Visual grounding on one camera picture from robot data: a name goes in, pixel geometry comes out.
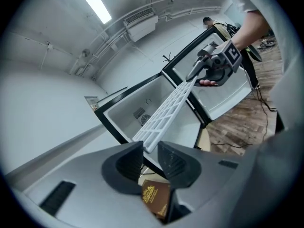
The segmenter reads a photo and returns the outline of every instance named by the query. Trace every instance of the mini fridge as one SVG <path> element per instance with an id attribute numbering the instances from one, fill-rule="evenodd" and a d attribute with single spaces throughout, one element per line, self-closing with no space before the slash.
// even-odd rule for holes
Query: mini fridge
<path id="1" fill-rule="evenodd" d="M 102 103 L 95 114 L 119 143 L 132 142 L 132 138 L 170 93 L 185 80 L 198 57 L 197 53 L 206 44 L 215 42 L 220 45 L 225 40 L 215 27 L 206 30 L 161 72 Z M 204 75 L 205 72 L 202 71 L 199 78 Z M 161 140 L 194 148 L 201 130 L 229 111 L 250 92 L 250 82 L 241 67 L 221 87 L 193 87 Z M 144 152 L 144 164 L 164 176 L 157 160 L 157 148 L 151 153 Z"/>

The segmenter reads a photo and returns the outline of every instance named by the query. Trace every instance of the refrigerator shelf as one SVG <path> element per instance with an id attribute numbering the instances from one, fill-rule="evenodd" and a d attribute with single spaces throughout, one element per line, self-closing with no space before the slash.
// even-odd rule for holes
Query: refrigerator shelf
<path id="1" fill-rule="evenodd" d="M 164 136 L 185 103 L 196 79 L 197 77 L 190 82 L 182 82 L 133 137 L 134 141 L 143 141 L 146 152 L 151 153 Z"/>

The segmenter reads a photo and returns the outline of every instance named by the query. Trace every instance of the fluorescent light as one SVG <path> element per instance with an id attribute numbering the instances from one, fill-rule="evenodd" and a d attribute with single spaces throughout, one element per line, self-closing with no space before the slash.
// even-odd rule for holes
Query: fluorescent light
<path id="1" fill-rule="evenodd" d="M 108 10 L 106 10 L 101 0 L 86 0 L 86 1 L 104 24 L 111 20 L 111 15 L 109 14 Z"/>

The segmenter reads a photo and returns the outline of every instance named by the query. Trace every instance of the cable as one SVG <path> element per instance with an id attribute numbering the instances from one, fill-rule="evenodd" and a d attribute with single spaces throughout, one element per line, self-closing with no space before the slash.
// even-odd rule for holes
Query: cable
<path id="1" fill-rule="evenodd" d="M 266 124 L 266 131 L 265 131 L 264 136 L 263 136 L 263 138 L 262 138 L 262 140 L 264 141 L 264 138 L 265 138 L 265 136 L 266 136 L 266 134 L 267 134 L 267 128 L 268 128 L 268 115 L 267 115 L 266 111 L 264 110 L 264 107 L 263 107 L 263 105 L 262 105 L 262 101 L 260 101 L 260 104 L 261 104 L 261 107 L 262 107 L 262 109 L 263 109 L 263 112 L 264 112 L 265 115 L 266 115 L 266 121 L 267 121 L 267 124 Z"/>
<path id="2" fill-rule="evenodd" d="M 162 57 L 164 57 L 166 59 L 163 62 L 171 62 L 170 55 L 171 55 L 171 53 L 169 54 L 169 58 L 167 58 L 165 55 L 163 55 Z"/>
<path id="3" fill-rule="evenodd" d="M 266 101 L 262 98 L 262 93 L 261 93 L 261 90 L 260 89 L 256 89 L 256 94 L 257 94 L 257 99 L 255 97 L 255 95 L 253 94 L 253 97 L 260 101 L 261 103 L 263 103 L 265 106 L 267 106 L 268 110 L 271 111 L 271 112 L 277 112 L 277 109 L 276 108 L 270 108 L 270 106 L 266 103 Z"/>
<path id="4" fill-rule="evenodd" d="M 248 143 L 248 144 L 245 144 L 245 145 L 242 145 L 242 146 L 239 147 L 239 146 L 234 146 L 234 145 L 232 145 L 232 144 L 230 144 L 230 143 L 221 143 L 221 144 L 211 143 L 211 144 L 213 144 L 213 145 L 229 145 L 229 146 L 231 146 L 231 147 L 238 148 L 238 149 L 243 148 L 243 147 L 245 147 L 245 146 L 253 145 L 253 144 L 251 144 L 251 143 Z"/>

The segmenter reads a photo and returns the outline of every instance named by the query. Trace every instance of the person's hand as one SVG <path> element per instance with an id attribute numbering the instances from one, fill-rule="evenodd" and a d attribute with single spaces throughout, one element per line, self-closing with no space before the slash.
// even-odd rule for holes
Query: person's hand
<path id="1" fill-rule="evenodd" d="M 210 81 L 208 79 L 205 79 L 205 80 L 200 80 L 199 83 L 202 85 L 202 86 L 214 86 L 217 84 L 217 82 L 215 81 Z"/>
<path id="2" fill-rule="evenodd" d="M 228 42 L 229 42 L 229 40 L 223 42 L 222 44 L 220 44 L 220 45 L 217 46 L 216 48 L 223 48 Z M 214 85 L 217 84 L 217 82 L 215 82 L 215 81 L 210 81 L 210 80 L 208 80 L 208 79 L 200 80 L 199 83 L 200 83 L 202 86 L 214 86 Z"/>

